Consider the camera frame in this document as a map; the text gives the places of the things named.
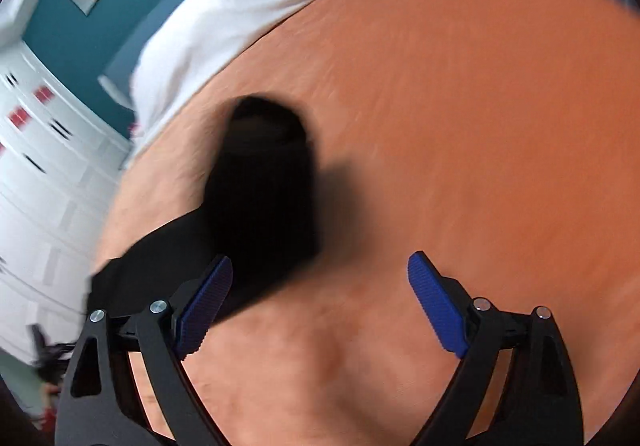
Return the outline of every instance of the black drawer handle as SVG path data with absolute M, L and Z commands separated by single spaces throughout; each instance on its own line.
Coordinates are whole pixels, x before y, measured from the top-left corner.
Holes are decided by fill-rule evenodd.
M 49 126 L 53 128 L 53 130 L 55 130 L 57 132 L 58 135 L 60 135 L 60 137 L 63 137 L 66 140 L 69 140 L 69 137 L 66 136 L 65 133 L 62 133 L 60 131 L 60 128 L 58 128 L 55 124 L 53 124 L 52 122 L 49 123 Z
M 73 137 L 73 134 L 63 126 L 62 122 L 57 121 L 57 119 L 53 119 L 53 122 L 56 123 L 58 126 L 60 126 L 63 129 L 63 131 L 66 132 L 67 135 L 70 135 L 71 137 Z
M 22 155 L 24 155 L 24 158 L 26 158 L 31 164 L 36 166 L 36 168 L 39 169 L 42 173 L 47 174 L 47 172 L 44 171 L 44 169 L 42 169 L 41 166 L 39 166 L 38 163 L 34 161 L 30 156 L 28 156 L 26 153 L 23 153 Z

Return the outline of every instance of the white blanket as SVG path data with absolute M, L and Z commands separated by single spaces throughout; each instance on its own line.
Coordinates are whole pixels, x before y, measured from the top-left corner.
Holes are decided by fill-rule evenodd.
M 278 23 L 313 0 L 185 0 L 146 43 L 131 78 L 146 147 L 206 82 Z

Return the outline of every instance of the textured blue rubber grip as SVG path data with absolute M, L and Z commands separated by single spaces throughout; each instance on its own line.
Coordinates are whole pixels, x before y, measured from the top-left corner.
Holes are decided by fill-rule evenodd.
M 465 320 L 440 284 L 440 273 L 420 252 L 409 258 L 409 283 L 442 347 L 462 359 L 469 348 Z
M 193 296 L 182 316 L 176 321 L 175 355 L 183 360 L 196 352 L 225 301 L 233 280 L 231 260 L 226 256 Z

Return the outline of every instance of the orange fabric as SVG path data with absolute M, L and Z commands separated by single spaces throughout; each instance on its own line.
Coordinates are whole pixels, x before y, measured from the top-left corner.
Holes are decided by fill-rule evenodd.
M 417 249 L 471 296 L 551 308 L 589 438 L 640 368 L 639 61 L 612 0 L 318 0 L 136 160 L 98 260 L 197 206 L 229 98 L 273 93 L 317 142 L 324 252 L 185 363 L 231 443 L 409 444 L 456 366 Z

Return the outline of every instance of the white dresser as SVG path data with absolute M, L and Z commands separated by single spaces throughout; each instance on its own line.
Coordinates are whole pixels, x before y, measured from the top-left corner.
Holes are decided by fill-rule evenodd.
M 75 340 L 94 250 L 130 143 L 22 42 L 0 52 L 0 347 L 33 359 L 30 323 Z

